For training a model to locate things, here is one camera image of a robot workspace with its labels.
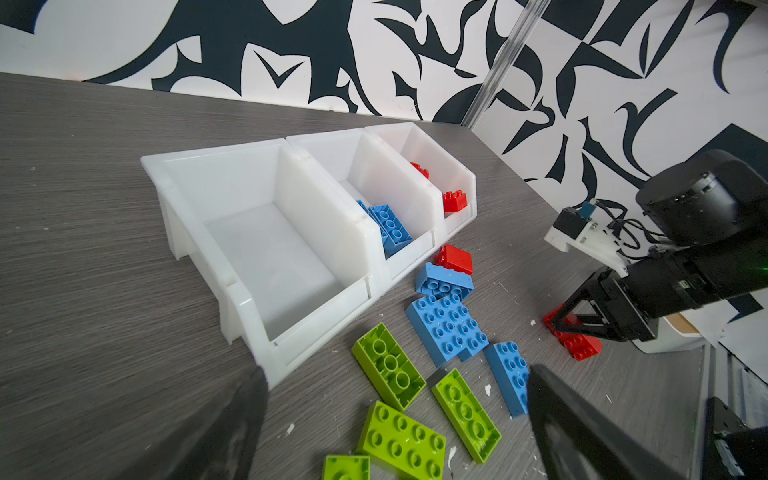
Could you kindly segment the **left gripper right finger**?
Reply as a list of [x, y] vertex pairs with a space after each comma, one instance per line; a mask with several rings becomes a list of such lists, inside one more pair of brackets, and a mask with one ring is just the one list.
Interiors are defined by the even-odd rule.
[[550, 479], [680, 479], [546, 366], [530, 367], [528, 410]]

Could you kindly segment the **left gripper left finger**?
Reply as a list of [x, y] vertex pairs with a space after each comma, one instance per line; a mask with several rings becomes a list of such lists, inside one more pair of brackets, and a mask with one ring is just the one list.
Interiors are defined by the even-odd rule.
[[248, 478], [268, 400], [268, 381], [263, 368], [257, 365], [116, 477]]

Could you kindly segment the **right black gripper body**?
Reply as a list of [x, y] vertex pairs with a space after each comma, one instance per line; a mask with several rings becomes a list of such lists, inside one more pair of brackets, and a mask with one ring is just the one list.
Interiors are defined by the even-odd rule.
[[658, 319], [720, 299], [717, 260], [688, 251], [659, 254], [628, 267], [594, 272], [551, 320], [559, 332], [624, 342], [657, 338]]

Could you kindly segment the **blue brick bottom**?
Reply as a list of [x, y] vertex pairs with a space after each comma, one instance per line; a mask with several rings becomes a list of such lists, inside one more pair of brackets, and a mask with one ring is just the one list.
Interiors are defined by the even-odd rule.
[[378, 222], [377, 222], [377, 220], [376, 220], [375, 216], [374, 216], [374, 215], [373, 215], [373, 213], [370, 211], [370, 209], [369, 209], [369, 208], [368, 208], [368, 207], [367, 207], [367, 206], [366, 206], [366, 205], [363, 203], [363, 201], [361, 201], [361, 200], [356, 200], [356, 203], [357, 203], [357, 204], [358, 204], [358, 205], [359, 205], [359, 206], [360, 206], [360, 207], [361, 207], [361, 208], [362, 208], [362, 209], [365, 211], [365, 213], [366, 213], [366, 214], [367, 214], [367, 215], [368, 215], [368, 216], [369, 216], [369, 217], [370, 217], [370, 218], [371, 218], [371, 219], [372, 219], [372, 220], [373, 220], [375, 223], [377, 223], [377, 224], [378, 224]]

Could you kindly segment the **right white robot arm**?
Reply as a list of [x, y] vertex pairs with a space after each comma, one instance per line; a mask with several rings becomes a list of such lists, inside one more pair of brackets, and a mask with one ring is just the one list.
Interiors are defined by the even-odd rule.
[[649, 251], [629, 257], [619, 244], [628, 219], [603, 227], [603, 202], [567, 207], [545, 239], [602, 263], [545, 321], [552, 331], [606, 340], [651, 341], [662, 317], [767, 286], [767, 182], [724, 150], [698, 153], [651, 177], [637, 192], [657, 226]]

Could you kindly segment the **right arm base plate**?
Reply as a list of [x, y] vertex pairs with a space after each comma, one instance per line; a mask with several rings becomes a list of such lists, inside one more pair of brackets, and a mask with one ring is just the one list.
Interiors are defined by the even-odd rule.
[[749, 428], [717, 397], [706, 402], [702, 479], [767, 479], [767, 427]]

